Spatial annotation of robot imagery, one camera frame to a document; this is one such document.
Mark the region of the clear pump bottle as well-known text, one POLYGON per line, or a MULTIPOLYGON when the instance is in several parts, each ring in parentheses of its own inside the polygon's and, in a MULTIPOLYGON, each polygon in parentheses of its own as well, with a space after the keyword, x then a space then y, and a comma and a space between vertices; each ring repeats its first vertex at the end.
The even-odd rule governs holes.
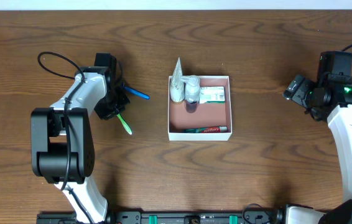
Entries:
POLYGON ((195 76, 182 76, 181 81, 185 84, 185 107, 188 113, 197 110, 200 97, 200 79, 195 76))

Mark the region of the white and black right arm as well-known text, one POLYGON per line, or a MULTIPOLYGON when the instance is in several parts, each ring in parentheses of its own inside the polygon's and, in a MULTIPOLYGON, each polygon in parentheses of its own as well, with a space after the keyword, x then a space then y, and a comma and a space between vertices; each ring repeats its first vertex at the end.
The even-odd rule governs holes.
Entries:
POLYGON ((315 121, 327 123, 334 138, 342 176, 343 201, 329 212, 289 205, 283 223, 352 223, 352 54, 320 54, 317 79, 297 75, 283 96, 305 109, 315 121))

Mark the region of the green and white toothbrush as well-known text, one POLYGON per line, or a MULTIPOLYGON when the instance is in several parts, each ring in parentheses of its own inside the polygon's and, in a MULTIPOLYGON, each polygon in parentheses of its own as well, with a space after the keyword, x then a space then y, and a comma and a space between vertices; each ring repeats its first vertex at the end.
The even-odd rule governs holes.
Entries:
POLYGON ((117 114, 118 119, 120 120, 123 128, 125 129, 125 131, 129 134, 132 135, 132 129, 130 128, 130 126, 128 125, 128 123, 124 120, 124 118, 122 117, 122 115, 120 113, 117 114))

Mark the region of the white and green small box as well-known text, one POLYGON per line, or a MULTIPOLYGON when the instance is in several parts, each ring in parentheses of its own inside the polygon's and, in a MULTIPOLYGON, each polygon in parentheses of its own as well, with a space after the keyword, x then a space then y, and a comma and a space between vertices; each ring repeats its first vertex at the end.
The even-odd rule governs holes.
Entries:
POLYGON ((199 104, 224 103, 225 101, 223 86, 203 86, 200 88, 199 104))

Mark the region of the blue disposable razor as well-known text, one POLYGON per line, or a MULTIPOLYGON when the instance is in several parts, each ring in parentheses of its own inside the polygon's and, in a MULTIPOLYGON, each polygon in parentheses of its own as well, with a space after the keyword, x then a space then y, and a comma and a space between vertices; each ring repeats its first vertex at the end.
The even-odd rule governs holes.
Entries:
POLYGON ((141 91, 138 91, 138 90, 136 90, 136 89, 133 89, 133 88, 131 88, 131 87, 123 86, 123 89, 126 90, 126 91, 128 91, 128 92, 130 92, 130 93, 132 93, 133 95, 136 95, 136 96, 138 96, 138 97, 141 97, 141 98, 143 98, 143 99, 145 99, 145 100, 149 100, 149 99, 150 99, 150 96, 149 96, 149 95, 147 95, 147 94, 145 94, 145 93, 143 93, 143 92, 141 92, 141 91))

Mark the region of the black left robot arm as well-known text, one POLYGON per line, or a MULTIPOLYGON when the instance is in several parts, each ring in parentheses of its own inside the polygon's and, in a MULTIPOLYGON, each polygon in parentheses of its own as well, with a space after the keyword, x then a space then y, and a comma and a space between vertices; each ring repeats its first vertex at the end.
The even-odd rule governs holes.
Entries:
POLYGON ((108 201, 92 176, 95 149, 90 115, 120 117, 130 102, 116 72, 121 65, 110 53, 97 53, 92 66, 77 67, 72 86, 47 108, 30 116, 32 170, 61 190, 75 210, 59 223, 109 223, 108 201))

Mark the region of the red and green toothpaste tube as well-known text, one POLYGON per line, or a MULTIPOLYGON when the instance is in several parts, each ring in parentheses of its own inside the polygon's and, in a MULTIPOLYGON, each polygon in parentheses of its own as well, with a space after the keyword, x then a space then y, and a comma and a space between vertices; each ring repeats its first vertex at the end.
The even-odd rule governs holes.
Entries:
POLYGON ((226 126, 211 126, 205 128, 184 129, 184 133, 198 134, 198 133, 226 133, 228 128, 226 126))

